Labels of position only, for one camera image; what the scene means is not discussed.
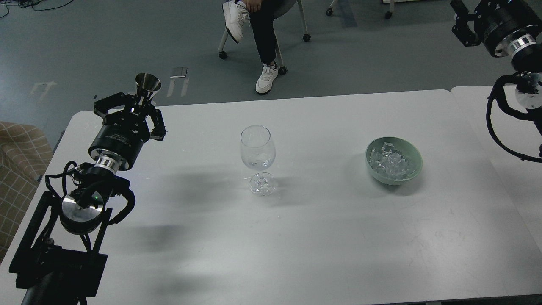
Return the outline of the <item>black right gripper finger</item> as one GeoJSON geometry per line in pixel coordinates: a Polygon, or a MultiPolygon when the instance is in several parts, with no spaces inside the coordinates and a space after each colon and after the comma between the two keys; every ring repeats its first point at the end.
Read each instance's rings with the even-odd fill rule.
{"type": "Polygon", "coordinates": [[[479,46],[480,38],[468,25],[470,21],[477,20],[477,15],[470,14],[462,0],[451,0],[450,5],[455,12],[455,25],[452,27],[452,33],[465,47],[479,46]]]}

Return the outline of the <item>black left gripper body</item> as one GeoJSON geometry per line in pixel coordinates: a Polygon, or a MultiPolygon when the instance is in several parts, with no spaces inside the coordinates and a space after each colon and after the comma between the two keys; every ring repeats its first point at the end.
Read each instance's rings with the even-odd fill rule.
{"type": "Polygon", "coordinates": [[[149,138],[150,131],[145,116],[120,110],[104,117],[103,125],[88,153],[93,160],[97,160],[101,154],[115,154],[121,162],[119,170],[127,171],[133,168],[149,138]]]}

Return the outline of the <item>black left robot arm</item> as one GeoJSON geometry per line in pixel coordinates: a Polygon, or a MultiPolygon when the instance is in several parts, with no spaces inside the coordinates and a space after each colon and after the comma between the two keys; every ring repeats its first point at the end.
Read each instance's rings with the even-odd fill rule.
{"type": "Polygon", "coordinates": [[[86,305],[97,295],[107,255],[106,230],[132,212],[136,196],[130,170],[149,139],[166,129],[153,97],[157,89],[118,93],[95,102],[102,125],[91,142],[91,162],[70,161],[46,175],[46,190],[8,266],[23,305],[86,305]]]}

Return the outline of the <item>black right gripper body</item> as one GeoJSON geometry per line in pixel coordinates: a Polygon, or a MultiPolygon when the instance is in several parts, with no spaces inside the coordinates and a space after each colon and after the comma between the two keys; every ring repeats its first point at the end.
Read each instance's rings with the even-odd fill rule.
{"type": "Polygon", "coordinates": [[[541,33],[541,19],[525,0],[482,0],[475,8],[474,31],[493,57],[508,56],[505,39],[541,33]]]}

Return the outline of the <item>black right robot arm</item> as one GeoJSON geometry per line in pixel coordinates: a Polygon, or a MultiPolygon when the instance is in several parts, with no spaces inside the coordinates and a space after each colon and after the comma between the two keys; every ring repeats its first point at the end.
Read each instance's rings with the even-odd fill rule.
{"type": "Polygon", "coordinates": [[[507,153],[523,161],[540,163],[537,157],[514,151],[503,144],[492,123],[493,103],[517,120],[534,123],[542,129],[542,47],[540,17],[524,0],[482,0],[473,12],[463,1],[450,2],[455,12],[452,33],[465,47],[483,45],[494,58],[509,57],[515,72],[497,78],[486,107],[490,137],[507,153]]]}

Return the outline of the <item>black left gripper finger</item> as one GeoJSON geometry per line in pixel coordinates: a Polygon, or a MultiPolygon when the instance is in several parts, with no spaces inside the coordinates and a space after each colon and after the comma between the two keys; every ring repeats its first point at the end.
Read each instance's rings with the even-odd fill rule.
{"type": "Polygon", "coordinates": [[[135,123],[138,115],[131,111],[135,101],[134,95],[119,92],[94,102],[93,112],[102,118],[103,123],[118,123],[121,118],[127,122],[135,123]],[[108,114],[109,110],[120,106],[124,106],[124,108],[118,112],[108,114]]]}
{"type": "Polygon", "coordinates": [[[151,118],[153,127],[150,131],[150,138],[156,141],[163,141],[167,133],[161,110],[156,108],[154,101],[148,102],[144,107],[144,114],[151,118]]]}

